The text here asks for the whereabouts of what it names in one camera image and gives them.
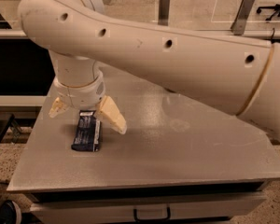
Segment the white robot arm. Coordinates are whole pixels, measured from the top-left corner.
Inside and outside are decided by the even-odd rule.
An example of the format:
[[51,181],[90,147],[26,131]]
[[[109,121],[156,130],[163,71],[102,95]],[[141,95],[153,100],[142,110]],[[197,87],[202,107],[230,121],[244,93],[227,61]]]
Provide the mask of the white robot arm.
[[280,141],[280,43],[117,20],[97,1],[21,0],[21,28],[42,48],[112,65]]

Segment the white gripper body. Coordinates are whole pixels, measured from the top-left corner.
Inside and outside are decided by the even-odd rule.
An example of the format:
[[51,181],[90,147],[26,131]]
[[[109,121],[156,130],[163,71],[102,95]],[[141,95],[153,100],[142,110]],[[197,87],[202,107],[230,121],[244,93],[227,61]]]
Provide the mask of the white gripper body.
[[67,87],[60,83],[57,78],[54,79],[53,85],[59,97],[69,107],[78,110],[94,109],[95,106],[105,96],[104,76],[101,71],[98,77],[91,83],[82,87]]

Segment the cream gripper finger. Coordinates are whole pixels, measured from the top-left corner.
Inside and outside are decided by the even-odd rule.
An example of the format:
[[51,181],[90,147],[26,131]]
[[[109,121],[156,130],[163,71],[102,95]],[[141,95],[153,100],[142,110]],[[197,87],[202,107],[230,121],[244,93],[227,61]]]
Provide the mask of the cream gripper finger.
[[105,95],[101,102],[96,105],[94,116],[119,134],[126,134],[126,120],[110,96]]
[[59,97],[57,97],[52,103],[51,109],[49,111],[49,116],[51,118],[55,118],[58,115],[61,115],[62,113],[66,112],[68,108],[69,105],[64,103]]

